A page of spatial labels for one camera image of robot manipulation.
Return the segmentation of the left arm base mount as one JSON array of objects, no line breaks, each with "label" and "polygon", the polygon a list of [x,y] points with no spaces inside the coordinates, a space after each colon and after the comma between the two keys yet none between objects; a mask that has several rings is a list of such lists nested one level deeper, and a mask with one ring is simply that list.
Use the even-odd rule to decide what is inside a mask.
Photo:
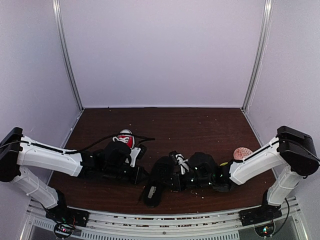
[{"label": "left arm base mount", "polygon": [[76,227],[86,227],[89,212],[67,207],[65,195],[57,192],[57,206],[53,208],[43,208],[46,212],[45,217],[55,222],[53,233],[58,239],[65,240],[69,238]]}]

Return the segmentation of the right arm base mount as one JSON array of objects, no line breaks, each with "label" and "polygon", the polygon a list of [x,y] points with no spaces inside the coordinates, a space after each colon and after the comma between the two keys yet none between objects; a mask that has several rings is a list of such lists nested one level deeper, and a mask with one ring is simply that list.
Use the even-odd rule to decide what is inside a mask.
[{"label": "right arm base mount", "polygon": [[274,219],[282,216],[281,205],[270,205],[267,191],[263,194],[261,206],[241,210],[239,218],[243,227],[254,225],[255,233],[262,238],[270,238],[276,232]]}]

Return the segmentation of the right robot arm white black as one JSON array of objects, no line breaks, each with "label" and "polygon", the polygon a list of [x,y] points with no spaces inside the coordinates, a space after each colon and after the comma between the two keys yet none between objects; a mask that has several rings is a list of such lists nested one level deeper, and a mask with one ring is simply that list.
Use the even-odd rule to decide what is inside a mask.
[{"label": "right robot arm white black", "polygon": [[312,137],[285,125],[279,127],[276,136],[260,149],[227,163],[217,164],[211,155],[203,152],[196,152],[186,159],[172,151],[169,157],[180,167],[180,171],[167,180],[175,191],[211,187],[227,193],[274,167],[284,165],[278,179],[263,194],[261,206],[255,209],[261,221],[268,220],[300,180],[314,174],[320,167]]}]

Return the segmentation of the upturned shoe orange sole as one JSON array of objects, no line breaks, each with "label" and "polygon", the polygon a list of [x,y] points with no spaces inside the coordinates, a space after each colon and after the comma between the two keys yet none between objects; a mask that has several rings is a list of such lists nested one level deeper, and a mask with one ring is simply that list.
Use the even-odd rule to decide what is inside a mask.
[{"label": "upturned shoe orange sole", "polygon": [[138,202],[143,201],[148,208],[158,207],[165,189],[171,186],[175,174],[175,162],[169,156],[160,157],[151,169]]}]

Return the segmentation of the red canvas sneaker white laces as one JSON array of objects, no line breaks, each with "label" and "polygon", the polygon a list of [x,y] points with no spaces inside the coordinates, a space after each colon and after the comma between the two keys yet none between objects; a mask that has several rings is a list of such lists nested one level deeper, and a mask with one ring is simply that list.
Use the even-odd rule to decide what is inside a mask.
[{"label": "red canvas sneaker white laces", "polygon": [[129,129],[123,129],[119,132],[118,135],[112,138],[113,142],[122,142],[126,144],[130,149],[133,149],[135,146],[135,137]]}]

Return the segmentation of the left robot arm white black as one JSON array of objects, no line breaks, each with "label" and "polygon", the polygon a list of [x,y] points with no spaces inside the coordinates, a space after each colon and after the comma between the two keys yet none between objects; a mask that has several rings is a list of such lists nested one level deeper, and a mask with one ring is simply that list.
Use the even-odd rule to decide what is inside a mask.
[{"label": "left robot arm white black", "polygon": [[79,150],[58,148],[35,141],[13,128],[0,142],[0,180],[18,185],[26,195],[42,204],[48,218],[67,223],[80,215],[67,206],[64,194],[49,187],[29,167],[38,167],[76,178],[114,178],[139,184],[149,174],[137,165],[147,148],[149,137],[128,129],[107,135]]}]

